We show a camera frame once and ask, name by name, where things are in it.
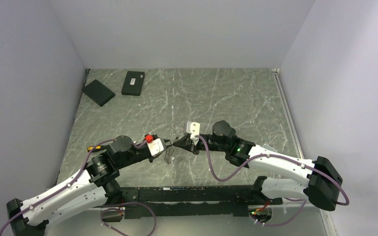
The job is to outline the large beaded keyring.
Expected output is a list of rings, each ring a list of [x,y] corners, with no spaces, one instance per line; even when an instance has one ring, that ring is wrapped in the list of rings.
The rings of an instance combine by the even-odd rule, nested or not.
[[[174,152],[175,152],[175,147],[171,146],[165,151],[165,156],[164,156],[164,162],[166,164],[171,164],[174,160]]]

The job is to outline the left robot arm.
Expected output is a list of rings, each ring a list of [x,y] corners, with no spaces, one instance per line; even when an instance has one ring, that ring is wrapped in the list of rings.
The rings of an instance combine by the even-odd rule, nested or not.
[[[43,236],[46,230],[93,207],[114,207],[124,202],[116,178],[120,170],[149,160],[153,162],[171,145],[156,134],[146,135],[141,143],[128,136],[101,141],[88,149],[79,170],[45,192],[26,199],[13,199],[6,204],[8,226],[15,236]]]

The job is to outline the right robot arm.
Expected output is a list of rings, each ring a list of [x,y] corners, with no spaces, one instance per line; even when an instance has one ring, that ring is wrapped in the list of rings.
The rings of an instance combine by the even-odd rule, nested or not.
[[[202,134],[200,124],[191,121],[185,124],[184,131],[184,136],[175,140],[173,146],[194,155],[204,151],[210,172],[217,181],[226,182],[243,168],[257,168],[281,175],[281,179],[266,176],[256,178],[251,193],[257,204],[285,198],[308,201],[325,211],[334,211],[338,205],[350,204],[342,188],[341,175],[325,157],[301,159],[259,146],[238,137],[236,130],[225,120],[214,123],[211,134]],[[224,152],[225,159],[236,166],[236,170],[225,178],[218,177],[213,168],[212,151]]]

